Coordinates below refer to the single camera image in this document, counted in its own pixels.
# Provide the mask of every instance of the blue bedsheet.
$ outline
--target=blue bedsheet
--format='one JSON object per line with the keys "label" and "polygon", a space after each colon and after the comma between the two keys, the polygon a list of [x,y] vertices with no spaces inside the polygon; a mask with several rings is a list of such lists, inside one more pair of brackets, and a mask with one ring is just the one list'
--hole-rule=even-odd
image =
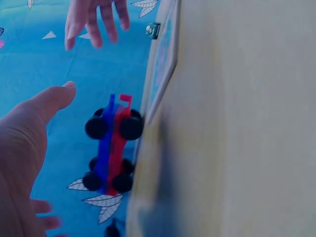
{"label": "blue bedsheet", "polygon": [[[151,44],[145,27],[155,20],[159,2],[137,1],[127,1],[128,32],[119,28],[115,14],[118,43],[109,43],[99,22],[104,46],[94,49],[83,30],[70,52],[64,50],[68,0],[36,0],[29,5],[28,0],[0,1],[0,29],[4,28],[0,36],[0,116],[48,86],[73,80],[78,88],[72,105],[47,126],[46,160],[32,192],[33,198],[50,201],[54,214],[62,218],[62,228],[49,235],[102,237],[111,218],[125,221],[128,194],[107,199],[78,189],[82,189],[80,178],[98,145],[84,132],[87,119],[107,104],[111,93],[132,94],[132,107],[140,108]],[[128,143],[125,156],[132,158],[133,150],[134,143]],[[87,200],[93,197],[98,201]],[[119,227],[124,232],[124,224]]]}

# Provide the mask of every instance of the black wheel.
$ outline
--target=black wheel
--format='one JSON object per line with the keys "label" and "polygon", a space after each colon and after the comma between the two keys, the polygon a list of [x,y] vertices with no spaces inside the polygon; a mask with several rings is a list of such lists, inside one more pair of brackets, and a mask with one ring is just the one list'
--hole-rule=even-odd
{"label": "black wheel", "polygon": [[142,116],[137,110],[130,110],[131,117],[139,118],[140,120],[143,120]]}
{"label": "black wheel", "polygon": [[82,179],[83,185],[90,191],[97,191],[102,186],[102,180],[94,172],[88,172]]}
{"label": "black wheel", "polygon": [[125,140],[133,141],[143,133],[143,122],[137,117],[126,118],[119,126],[119,133]]}
{"label": "black wheel", "polygon": [[103,110],[104,109],[98,109],[96,112],[94,112],[94,114],[93,114],[93,116],[98,116],[98,117],[100,117],[101,115],[102,115],[102,113],[103,113]]}
{"label": "black wheel", "polygon": [[115,219],[113,219],[112,223],[105,229],[104,237],[120,237]]}
{"label": "black wheel", "polygon": [[135,170],[133,163],[128,159],[123,159],[122,168],[123,168],[123,173],[127,175],[132,174]]}
{"label": "black wheel", "polygon": [[108,131],[108,124],[101,118],[93,116],[85,124],[85,132],[92,139],[102,139]]}
{"label": "black wheel", "polygon": [[97,164],[97,157],[93,158],[90,162],[89,162],[89,168],[90,171],[94,170],[95,165]]}
{"label": "black wheel", "polygon": [[133,179],[129,175],[122,173],[113,179],[112,185],[120,194],[127,193],[132,190]]}

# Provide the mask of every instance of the blue and red toy car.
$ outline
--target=blue and red toy car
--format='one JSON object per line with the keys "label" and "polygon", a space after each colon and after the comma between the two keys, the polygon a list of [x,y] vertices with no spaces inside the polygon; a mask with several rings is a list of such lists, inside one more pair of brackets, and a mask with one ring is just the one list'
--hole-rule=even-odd
{"label": "blue and red toy car", "polygon": [[121,94],[119,99],[128,102],[127,107],[115,103],[112,94],[107,107],[97,110],[85,124],[87,135],[99,140],[99,148],[98,156],[90,161],[90,171],[82,182],[90,191],[111,196],[132,189],[134,165],[123,159],[123,150],[127,141],[142,135],[144,128],[140,113],[130,108],[132,96]]}

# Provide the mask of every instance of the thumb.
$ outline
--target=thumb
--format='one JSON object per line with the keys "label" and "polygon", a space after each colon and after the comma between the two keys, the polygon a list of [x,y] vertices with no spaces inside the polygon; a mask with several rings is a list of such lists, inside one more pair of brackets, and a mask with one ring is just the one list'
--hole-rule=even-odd
{"label": "thumb", "polygon": [[47,124],[59,110],[71,104],[75,95],[75,83],[69,81],[63,86],[53,86],[40,92],[26,101],[25,106],[29,106],[29,110],[35,110],[33,114],[39,115]]}

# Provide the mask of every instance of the red plastic part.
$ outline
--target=red plastic part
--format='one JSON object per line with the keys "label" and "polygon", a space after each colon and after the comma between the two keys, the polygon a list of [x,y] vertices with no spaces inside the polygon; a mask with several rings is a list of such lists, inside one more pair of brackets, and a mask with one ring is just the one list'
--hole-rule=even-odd
{"label": "red plastic part", "polygon": [[133,99],[133,97],[131,95],[121,94],[119,96],[119,100],[128,102],[128,105],[127,105],[128,110],[130,110],[130,107],[132,104],[132,99]]}
{"label": "red plastic part", "polygon": [[130,117],[131,96],[121,95],[120,100],[129,102],[128,106],[123,106],[118,109],[114,117],[113,135],[111,140],[111,151],[109,157],[109,169],[107,177],[107,192],[106,195],[115,196],[117,191],[112,186],[113,179],[122,171],[123,150],[126,145],[126,140],[119,133],[119,126],[123,119]]}

